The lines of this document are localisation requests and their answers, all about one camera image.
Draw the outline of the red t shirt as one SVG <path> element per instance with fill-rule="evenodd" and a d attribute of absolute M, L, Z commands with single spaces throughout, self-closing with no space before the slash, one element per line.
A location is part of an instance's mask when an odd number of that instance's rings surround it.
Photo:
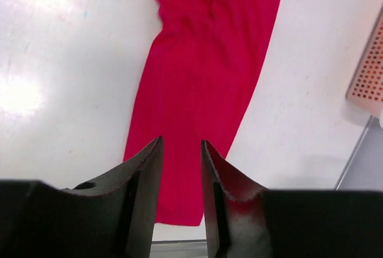
<path fill-rule="evenodd" d="M 157 0 L 162 30 L 139 82 L 125 158 L 164 141 L 156 221 L 198 226 L 200 144 L 226 155 L 256 88 L 280 0 Z"/>

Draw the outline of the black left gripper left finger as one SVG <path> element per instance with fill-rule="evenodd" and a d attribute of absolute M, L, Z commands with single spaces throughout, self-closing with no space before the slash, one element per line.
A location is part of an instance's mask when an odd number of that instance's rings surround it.
<path fill-rule="evenodd" d="M 2 257 L 148 257 L 163 140 L 73 189 L 1 181 Z"/>

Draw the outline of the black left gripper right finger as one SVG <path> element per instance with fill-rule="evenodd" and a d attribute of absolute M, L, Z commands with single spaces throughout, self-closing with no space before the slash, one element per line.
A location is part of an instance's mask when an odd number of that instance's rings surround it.
<path fill-rule="evenodd" d="M 381 257 L 382 193 L 271 190 L 207 140 L 201 175 L 209 257 Z"/>

